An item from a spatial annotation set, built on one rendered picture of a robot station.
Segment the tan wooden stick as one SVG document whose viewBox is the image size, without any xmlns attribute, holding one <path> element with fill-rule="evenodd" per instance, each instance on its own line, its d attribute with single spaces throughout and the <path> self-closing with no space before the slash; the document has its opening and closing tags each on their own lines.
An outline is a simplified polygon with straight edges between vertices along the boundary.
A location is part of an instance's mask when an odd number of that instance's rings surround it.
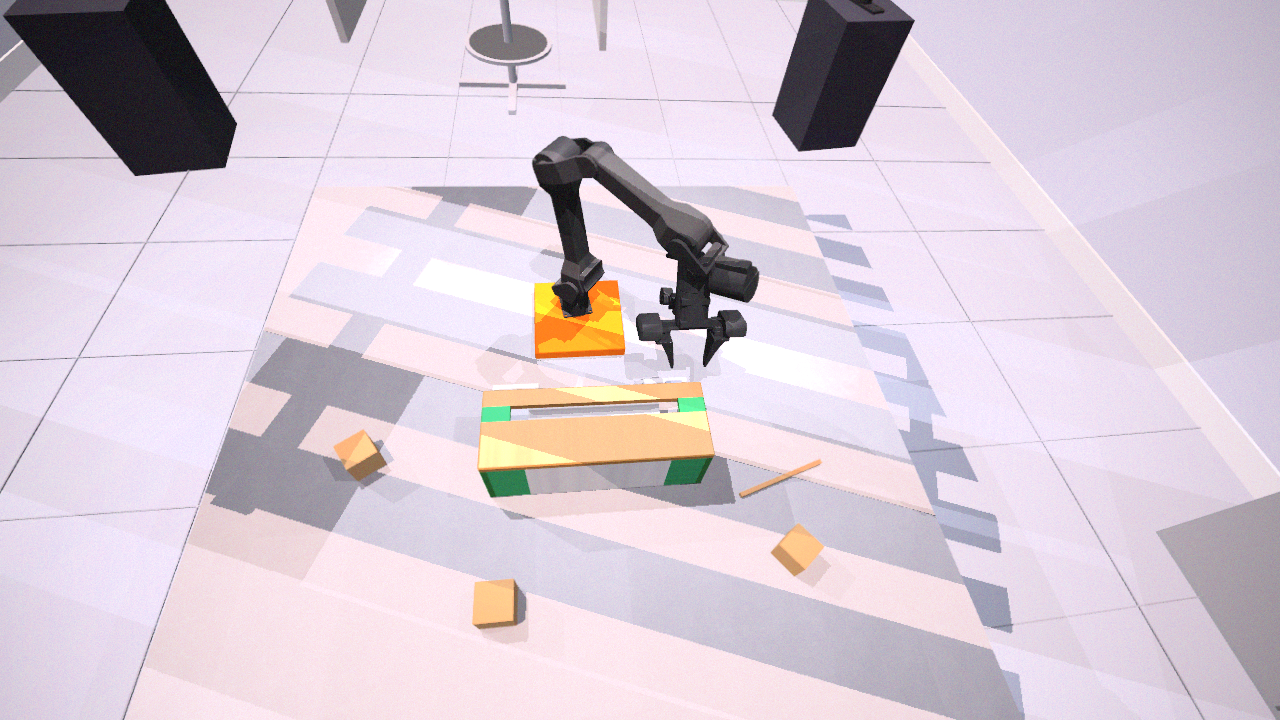
<svg viewBox="0 0 1280 720">
<path fill-rule="evenodd" d="M 781 475 L 781 477 L 777 477 L 777 478 L 774 478 L 774 479 L 772 479 L 772 480 L 767 480 L 765 483 L 762 483 L 760 486 L 755 486 L 755 487 L 753 487 L 753 488 L 750 488 L 750 489 L 746 489 L 746 491 L 742 491 L 742 492 L 740 493 L 740 497 L 742 498 L 742 497 L 745 497 L 745 496 L 748 496 L 748 495 L 753 495 L 753 493 L 755 493 L 755 492 L 756 492 L 756 491 L 759 491 L 759 489 L 764 489 L 765 487 L 769 487 L 769 486 L 774 486 L 776 483 L 778 483 L 778 482 L 781 482 L 781 480 L 785 480 L 785 479 L 788 479 L 790 477 L 795 477 L 795 475 L 797 475 L 797 474 L 800 474 L 800 473 L 803 473 L 803 471 L 806 471 L 806 470 L 809 470 L 809 469 L 812 469 L 812 468 L 817 468 L 817 466 L 819 466 L 820 464 L 822 464 L 822 461 L 820 461 L 820 460 L 817 460 L 815 462 L 810 462 L 810 464 L 808 464 L 808 465 L 805 465 L 805 466 L 803 466 L 803 468 L 797 468 L 796 470 L 794 470 L 794 471 L 788 471 L 788 473 L 786 473 L 785 475 Z"/>
</svg>

